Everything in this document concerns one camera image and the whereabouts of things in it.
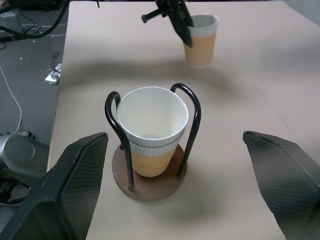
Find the stacked paper cups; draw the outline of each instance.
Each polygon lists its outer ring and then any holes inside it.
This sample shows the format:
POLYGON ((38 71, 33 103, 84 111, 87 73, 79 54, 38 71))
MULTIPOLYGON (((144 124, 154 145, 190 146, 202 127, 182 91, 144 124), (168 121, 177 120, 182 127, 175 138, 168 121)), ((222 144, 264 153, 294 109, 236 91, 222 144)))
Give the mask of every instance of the stacked paper cups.
POLYGON ((167 168, 184 135, 189 113, 174 92, 152 86, 124 96, 117 118, 130 141, 134 171, 154 177, 167 168))

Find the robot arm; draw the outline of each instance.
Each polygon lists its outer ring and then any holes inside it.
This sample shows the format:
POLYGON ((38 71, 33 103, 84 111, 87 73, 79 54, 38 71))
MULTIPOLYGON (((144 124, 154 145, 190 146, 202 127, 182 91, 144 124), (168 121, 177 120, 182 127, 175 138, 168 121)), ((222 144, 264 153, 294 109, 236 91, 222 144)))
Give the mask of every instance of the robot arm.
MULTIPOLYGON (((62 8, 62 11, 58 17, 58 19, 55 21, 52 27, 50 27, 47 31, 41 33, 41 34, 25 34, 25 33, 20 33, 17 31, 14 31, 12 29, 6 28, 4 26, 0 25, 0 30, 11 33, 15 36, 25 38, 25 39, 38 39, 42 38, 49 33, 51 33, 56 26, 59 24, 61 18, 63 17, 68 5, 69 5, 70 0, 65 0, 64 6, 62 8)), ((162 17, 167 17, 169 16, 172 26, 176 33, 179 35, 179 37, 182 39, 182 41, 187 44, 189 47, 192 47, 192 40, 191 40, 191 35, 190 31, 188 29, 188 26, 193 27, 193 21, 192 18, 189 14, 189 11, 187 9, 187 6, 185 4, 186 0, 155 0, 155 3, 158 6, 158 9, 155 11, 152 11, 146 15, 142 16, 142 20, 144 23, 147 21, 162 15, 162 17)), ((0 9, 0 14, 6 13, 10 10, 13 10, 15 8, 18 8, 20 6, 23 6, 26 1, 20 1, 16 4, 4 7, 0 9)), ((100 7, 99 5, 99 0, 96 0, 98 8, 100 7)))
POLYGON ((143 22, 146 23, 159 15, 162 15, 163 18, 169 16, 175 32, 185 44, 192 48, 193 44, 188 26, 193 27, 194 24, 185 0, 155 0, 155 3, 158 9, 142 15, 143 22))

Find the black cable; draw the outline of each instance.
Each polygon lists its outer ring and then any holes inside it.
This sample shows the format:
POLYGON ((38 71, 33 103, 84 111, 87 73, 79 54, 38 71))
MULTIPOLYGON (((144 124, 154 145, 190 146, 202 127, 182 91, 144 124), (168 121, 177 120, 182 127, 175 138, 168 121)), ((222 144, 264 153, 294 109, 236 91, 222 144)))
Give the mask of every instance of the black cable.
POLYGON ((34 33, 31 33, 31 35, 34 35, 34 34, 37 34, 39 33, 40 29, 41 29, 41 26, 36 24, 36 22, 34 20, 32 20, 31 18, 27 17, 26 15, 24 15, 21 11, 17 11, 22 17, 24 17, 25 19, 29 20, 30 22, 33 23, 33 26, 31 27, 28 27, 27 29, 22 29, 22 32, 24 34, 27 34, 30 30, 32 30, 33 28, 36 28, 36 27, 39 27, 39 29, 36 29, 34 31, 34 33))
POLYGON ((47 31, 45 31, 43 33, 36 34, 36 35, 25 34, 25 33, 20 33, 20 32, 17 32, 17 31, 13 31, 13 30, 11 30, 9 28, 6 28, 4 26, 0 26, 0 30, 3 30, 3 31, 5 31, 7 33, 10 33, 10 34, 13 34, 13 35, 15 35, 17 37, 26 38, 26 39, 39 39, 39 38, 45 37, 46 35, 50 34, 57 27, 57 25, 61 21, 62 17, 64 16, 64 14, 65 14, 65 12, 66 12, 66 10, 68 8, 69 1, 70 0, 65 0, 63 9, 61 10, 61 13, 58 16, 57 20, 55 21, 55 23, 47 31))
POLYGON ((27 17, 26 15, 24 15, 21 11, 17 11, 22 17, 24 17, 25 19, 28 19, 30 22, 33 23, 33 26, 36 25, 36 22, 34 20, 32 20, 31 18, 27 17))
POLYGON ((7 46, 4 42, 1 42, 1 41, 0 41, 0 44, 2 44, 2 47, 0 48, 0 50, 5 49, 5 48, 6 48, 6 46, 7 46))
POLYGON ((54 61, 55 59, 58 59, 60 56, 62 58, 62 56, 64 55, 64 53, 62 51, 54 51, 52 58, 51 58, 51 69, 52 71, 59 73, 59 69, 56 69, 56 64, 60 64, 61 62, 59 61, 54 61))

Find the cup rim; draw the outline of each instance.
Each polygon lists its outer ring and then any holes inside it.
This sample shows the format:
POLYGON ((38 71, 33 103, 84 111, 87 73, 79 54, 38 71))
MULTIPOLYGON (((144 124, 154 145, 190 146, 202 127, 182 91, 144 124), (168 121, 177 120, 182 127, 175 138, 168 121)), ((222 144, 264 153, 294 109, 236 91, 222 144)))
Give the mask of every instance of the cup rim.
POLYGON ((123 100, 129 95, 129 94, 132 94, 133 92, 136 92, 138 90, 141 90, 141 89, 154 89, 154 88, 157 88, 157 89, 161 89, 161 90, 164 90, 164 91, 167 91, 169 92, 170 94, 172 94, 178 101, 181 102, 181 104, 183 105, 184 109, 186 110, 186 120, 185 120, 185 123, 183 124, 183 126, 179 129, 179 131, 177 131, 176 133, 170 135, 170 136, 166 136, 166 137, 163 137, 163 138, 146 138, 146 137, 142 137, 142 136, 138 136, 134 133, 132 133, 131 131, 129 131, 127 128, 125 128, 125 126, 123 126, 123 124, 121 123, 120 119, 119 119, 119 115, 118 115, 118 110, 116 111, 116 117, 118 118, 118 123, 120 124, 120 126, 126 130, 128 133, 130 133, 132 136, 138 138, 138 139, 141 139, 141 140, 146 140, 146 141, 151 141, 151 142, 158 142, 158 141, 163 141, 163 140, 166 140, 166 139, 169 139, 169 138, 172 138, 173 136, 177 135, 178 133, 180 133, 181 131, 183 131, 183 129, 187 126, 188 124, 188 120, 189 120, 189 111, 188 111, 188 108, 185 104, 185 102, 173 91, 170 91, 164 87, 160 87, 160 86, 145 86, 145 87, 140 87, 140 88, 137 88, 135 90, 132 90, 130 92, 128 92, 120 101, 119 105, 118 105, 118 109, 121 107, 121 104, 123 102, 123 100))
POLYGON ((188 28, 192 28, 192 29, 208 29, 208 28, 212 28, 214 25, 217 25, 218 22, 219 22, 219 17, 217 17, 216 15, 213 15, 213 14, 210 14, 210 13, 202 13, 202 14, 196 14, 196 15, 192 15, 192 17, 195 17, 195 16, 211 16, 213 17, 216 22, 210 26, 203 26, 203 27, 194 27, 194 26, 188 26, 188 28))

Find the white cable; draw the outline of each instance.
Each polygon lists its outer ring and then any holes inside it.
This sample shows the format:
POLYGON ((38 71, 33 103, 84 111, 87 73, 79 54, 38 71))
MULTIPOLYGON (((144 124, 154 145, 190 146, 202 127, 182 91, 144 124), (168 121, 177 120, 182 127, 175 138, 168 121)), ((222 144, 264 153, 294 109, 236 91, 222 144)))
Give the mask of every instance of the white cable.
POLYGON ((7 82, 6 76, 5 76, 4 71, 2 70, 1 66, 0 66, 0 70, 1 70, 1 73, 2 73, 2 76, 3 76, 3 79, 4 79, 4 81, 5 81, 5 84, 6 84, 7 88, 9 89, 9 92, 10 92, 11 96, 13 97, 13 99, 14 99, 15 103, 18 105, 19 110, 20 110, 20 119, 19 119, 19 123, 18 123, 18 126, 16 127, 16 130, 15 130, 15 131, 14 131, 14 133, 13 133, 13 134, 16 134, 16 133, 18 132, 19 128, 20 128, 20 124, 21 124, 21 120, 22 120, 22 110, 21 110, 21 107, 20 107, 20 105, 19 105, 19 103, 18 103, 18 101, 17 101, 17 99, 16 99, 15 95, 12 93, 12 91, 11 91, 11 89, 10 89, 9 85, 8 85, 8 82, 7 82))
POLYGON ((49 34, 49 35, 45 35, 45 37, 65 37, 66 36, 66 34, 49 34))
MULTIPOLYGON (((57 27, 58 26, 64 26, 64 25, 67 25, 67 24, 68 23, 59 24, 59 25, 57 25, 57 27)), ((34 26, 34 24, 22 24, 21 26, 34 26)), ((42 27, 42 28, 51 28, 52 25, 51 26, 40 26, 40 27, 42 27)))

